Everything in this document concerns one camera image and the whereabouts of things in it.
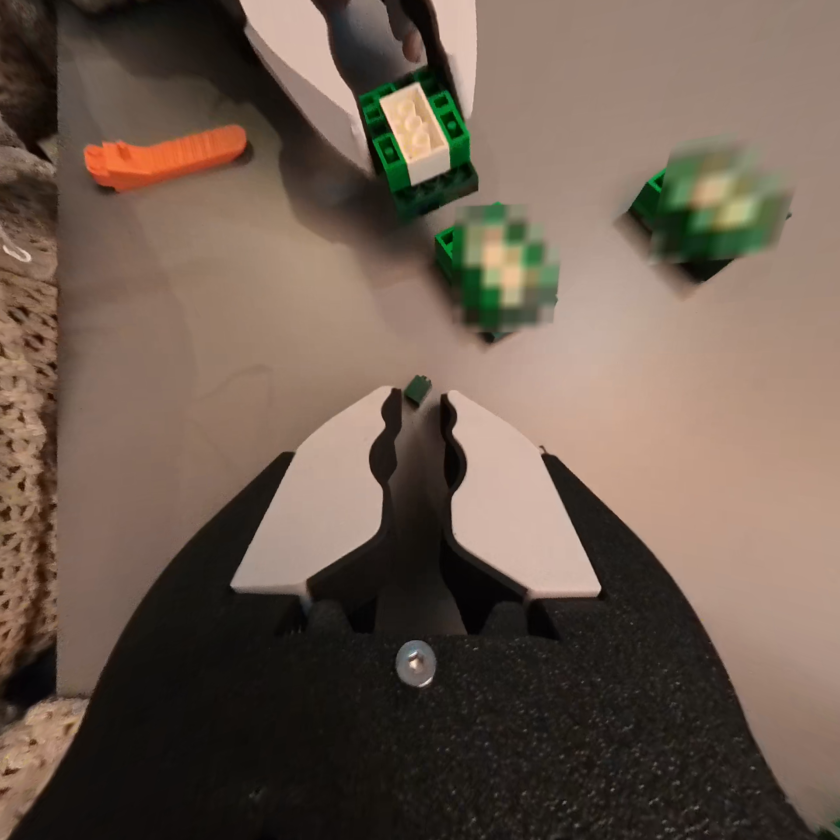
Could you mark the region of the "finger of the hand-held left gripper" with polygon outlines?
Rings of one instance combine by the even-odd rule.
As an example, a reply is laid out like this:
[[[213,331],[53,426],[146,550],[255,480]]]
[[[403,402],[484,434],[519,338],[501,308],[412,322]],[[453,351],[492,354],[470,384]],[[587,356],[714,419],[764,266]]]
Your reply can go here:
[[[475,1],[411,1],[410,60],[445,79],[462,117],[471,117],[476,89]]]
[[[245,35],[317,135],[364,175],[375,167],[361,114],[340,74],[327,19],[311,1],[241,1]]]

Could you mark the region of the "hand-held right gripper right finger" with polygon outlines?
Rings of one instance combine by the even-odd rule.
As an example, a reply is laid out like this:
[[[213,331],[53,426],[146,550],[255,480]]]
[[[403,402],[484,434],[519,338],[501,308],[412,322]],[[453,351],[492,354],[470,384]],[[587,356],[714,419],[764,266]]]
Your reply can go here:
[[[526,601],[597,597],[602,585],[539,447],[461,392],[447,392],[441,408],[458,456],[455,549]]]

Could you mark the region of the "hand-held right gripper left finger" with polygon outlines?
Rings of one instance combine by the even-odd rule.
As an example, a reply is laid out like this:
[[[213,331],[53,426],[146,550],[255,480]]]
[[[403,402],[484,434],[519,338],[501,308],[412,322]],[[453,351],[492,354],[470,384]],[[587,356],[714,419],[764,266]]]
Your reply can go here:
[[[389,481],[402,420],[402,392],[381,386],[298,447],[231,580],[236,592],[376,598],[395,551]]]

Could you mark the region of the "green white lego block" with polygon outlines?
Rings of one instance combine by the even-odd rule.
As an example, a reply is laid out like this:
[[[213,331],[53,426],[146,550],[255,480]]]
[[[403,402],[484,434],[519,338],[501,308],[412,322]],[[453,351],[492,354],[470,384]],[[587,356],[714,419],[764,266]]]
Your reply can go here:
[[[374,173],[401,221],[477,192],[470,133],[440,73],[422,67],[357,102]]]

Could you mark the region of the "orange brick separator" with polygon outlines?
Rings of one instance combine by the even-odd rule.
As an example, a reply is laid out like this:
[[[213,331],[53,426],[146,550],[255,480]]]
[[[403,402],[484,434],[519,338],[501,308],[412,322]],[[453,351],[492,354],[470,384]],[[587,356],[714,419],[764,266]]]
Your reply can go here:
[[[248,143],[245,129],[230,124],[153,145],[90,144],[83,159],[95,183],[124,193],[232,163]]]

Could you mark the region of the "small green brick foot block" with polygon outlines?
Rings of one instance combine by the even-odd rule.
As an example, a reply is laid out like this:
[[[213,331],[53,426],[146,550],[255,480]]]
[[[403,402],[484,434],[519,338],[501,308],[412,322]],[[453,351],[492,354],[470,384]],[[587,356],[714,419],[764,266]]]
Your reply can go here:
[[[434,237],[435,265],[444,279],[450,297],[454,301],[457,298],[454,268],[455,228],[455,225],[447,227]],[[487,344],[504,340],[512,334],[512,332],[478,332],[481,340]]]

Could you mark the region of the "dark green brick cube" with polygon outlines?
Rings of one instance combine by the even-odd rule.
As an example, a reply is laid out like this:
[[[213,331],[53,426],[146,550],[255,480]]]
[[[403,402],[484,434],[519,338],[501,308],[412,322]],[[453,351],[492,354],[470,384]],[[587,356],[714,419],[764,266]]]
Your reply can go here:
[[[644,231],[649,240],[653,239],[655,216],[659,198],[662,194],[664,179],[665,169],[646,181],[626,211],[636,226]],[[682,263],[666,263],[665,265],[686,280],[695,284],[701,284],[727,268],[734,260],[735,258],[704,259]]]

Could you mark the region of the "person's knitted sweater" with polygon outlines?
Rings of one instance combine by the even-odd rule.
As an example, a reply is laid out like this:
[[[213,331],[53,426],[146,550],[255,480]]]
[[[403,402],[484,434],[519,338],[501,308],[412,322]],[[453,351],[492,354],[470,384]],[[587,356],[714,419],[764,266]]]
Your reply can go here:
[[[52,2],[2,2],[2,838],[64,756],[87,702],[55,698],[58,628],[56,165]]]

